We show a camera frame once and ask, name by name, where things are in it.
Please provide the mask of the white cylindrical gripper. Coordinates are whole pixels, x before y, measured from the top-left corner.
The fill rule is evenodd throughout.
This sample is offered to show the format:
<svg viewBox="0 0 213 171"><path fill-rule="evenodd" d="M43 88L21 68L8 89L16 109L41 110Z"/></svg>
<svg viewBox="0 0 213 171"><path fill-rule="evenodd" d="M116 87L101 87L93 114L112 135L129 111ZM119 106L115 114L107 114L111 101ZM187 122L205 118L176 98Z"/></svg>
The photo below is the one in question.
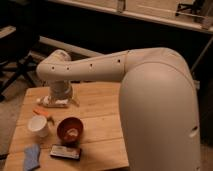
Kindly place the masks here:
<svg viewBox="0 0 213 171"><path fill-rule="evenodd" d="M65 100L72 96L73 89L68 81L50 82L50 96L55 100Z"/></svg>

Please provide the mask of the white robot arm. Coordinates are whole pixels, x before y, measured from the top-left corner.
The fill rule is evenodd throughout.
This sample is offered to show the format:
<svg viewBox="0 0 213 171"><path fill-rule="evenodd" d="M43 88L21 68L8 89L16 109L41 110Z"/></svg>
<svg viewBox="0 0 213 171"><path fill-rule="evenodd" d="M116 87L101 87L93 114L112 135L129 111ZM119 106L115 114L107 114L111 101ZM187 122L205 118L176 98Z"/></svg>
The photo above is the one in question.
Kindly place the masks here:
<svg viewBox="0 0 213 171"><path fill-rule="evenodd" d="M126 50L73 61L56 50L37 66L51 96L71 80L118 82L119 113L132 171L201 171L197 92L184 58L169 48Z"/></svg>

